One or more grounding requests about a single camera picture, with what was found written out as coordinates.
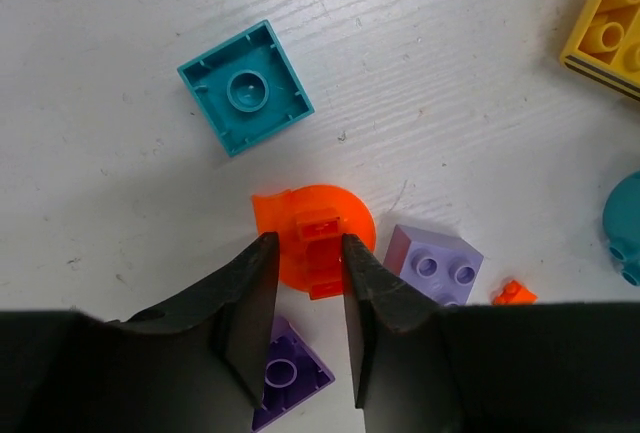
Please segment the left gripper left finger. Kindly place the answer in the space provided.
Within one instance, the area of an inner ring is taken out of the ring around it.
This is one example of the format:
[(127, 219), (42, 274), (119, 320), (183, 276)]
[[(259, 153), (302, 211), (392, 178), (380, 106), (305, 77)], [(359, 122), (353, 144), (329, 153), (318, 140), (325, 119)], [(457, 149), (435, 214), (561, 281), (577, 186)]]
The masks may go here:
[(279, 236), (264, 233), (225, 266), (123, 325), (165, 335), (207, 328), (209, 348), (256, 408), (264, 390), (279, 263)]

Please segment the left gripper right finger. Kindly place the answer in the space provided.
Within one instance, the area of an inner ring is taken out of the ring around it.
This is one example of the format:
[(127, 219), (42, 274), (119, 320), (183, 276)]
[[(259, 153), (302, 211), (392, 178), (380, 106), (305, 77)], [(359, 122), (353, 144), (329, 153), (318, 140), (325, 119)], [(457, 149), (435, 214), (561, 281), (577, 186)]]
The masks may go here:
[(357, 235), (345, 234), (341, 247), (356, 407), (448, 409), (440, 307), (383, 267)]

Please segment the light purple square lego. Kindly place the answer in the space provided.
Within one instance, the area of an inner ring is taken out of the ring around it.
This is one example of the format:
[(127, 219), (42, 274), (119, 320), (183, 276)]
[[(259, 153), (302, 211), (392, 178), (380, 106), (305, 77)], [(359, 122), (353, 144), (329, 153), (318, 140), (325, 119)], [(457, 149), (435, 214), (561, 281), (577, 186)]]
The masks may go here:
[(440, 305), (462, 306), (483, 260), (462, 238), (398, 224), (383, 265)]

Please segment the dark purple long lego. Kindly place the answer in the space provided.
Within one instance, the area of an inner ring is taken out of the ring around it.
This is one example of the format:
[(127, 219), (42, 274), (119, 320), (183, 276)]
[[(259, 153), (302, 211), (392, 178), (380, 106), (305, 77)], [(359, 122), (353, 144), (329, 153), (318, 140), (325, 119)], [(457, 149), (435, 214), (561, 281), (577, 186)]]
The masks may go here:
[(254, 410), (251, 431), (260, 432), (334, 381), (334, 374), (289, 321), (276, 316), (261, 406)]

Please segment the orange round lego piece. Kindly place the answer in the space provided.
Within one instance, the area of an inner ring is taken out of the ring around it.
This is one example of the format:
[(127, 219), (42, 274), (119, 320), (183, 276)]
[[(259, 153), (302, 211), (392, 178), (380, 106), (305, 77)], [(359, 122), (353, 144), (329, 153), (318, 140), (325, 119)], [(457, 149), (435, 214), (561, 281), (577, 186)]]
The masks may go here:
[(312, 300), (343, 293), (342, 236), (355, 234), (375, 249), (374, 219), (355, 194), (334, 185), (309, 185), (251, 197), (257, 231), (276, 232), (279, 280)]

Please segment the small orange lego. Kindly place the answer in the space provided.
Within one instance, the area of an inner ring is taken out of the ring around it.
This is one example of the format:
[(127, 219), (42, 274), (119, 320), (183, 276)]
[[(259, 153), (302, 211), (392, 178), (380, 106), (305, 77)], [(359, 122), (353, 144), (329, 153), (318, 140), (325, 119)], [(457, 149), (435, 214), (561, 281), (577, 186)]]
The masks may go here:
[(506, 282), (492, 299), (493, 305), (530, 305), (538, 297), (517, 280)]

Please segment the yellow long lego brick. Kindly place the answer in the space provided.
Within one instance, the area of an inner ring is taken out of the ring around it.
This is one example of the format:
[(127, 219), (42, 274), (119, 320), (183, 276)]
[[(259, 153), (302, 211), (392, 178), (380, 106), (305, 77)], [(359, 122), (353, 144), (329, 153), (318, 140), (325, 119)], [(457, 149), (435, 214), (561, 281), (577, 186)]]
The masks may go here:
[(560, 55), (569, 70), (639, 99), (639, 0), (586, 0)]

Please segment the teal square lego brick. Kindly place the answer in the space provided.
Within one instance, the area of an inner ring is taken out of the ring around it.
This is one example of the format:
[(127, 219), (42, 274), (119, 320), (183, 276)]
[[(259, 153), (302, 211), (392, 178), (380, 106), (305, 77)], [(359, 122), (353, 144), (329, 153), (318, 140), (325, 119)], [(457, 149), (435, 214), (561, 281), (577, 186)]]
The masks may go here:
[(314, 112), (267, 20), (184, 63), (177, 72), (230, 157)]

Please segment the teal rounded lego piece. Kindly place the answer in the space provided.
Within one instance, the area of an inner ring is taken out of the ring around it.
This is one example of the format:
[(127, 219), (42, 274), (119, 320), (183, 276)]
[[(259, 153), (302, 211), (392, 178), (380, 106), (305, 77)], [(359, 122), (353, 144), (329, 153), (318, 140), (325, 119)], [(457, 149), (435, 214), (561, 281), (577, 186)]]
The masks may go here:
[(639, 286), (639, 172), (620, 181), (603, 209), (603, 231), (611, 257), (621, 266), (621, 276)]

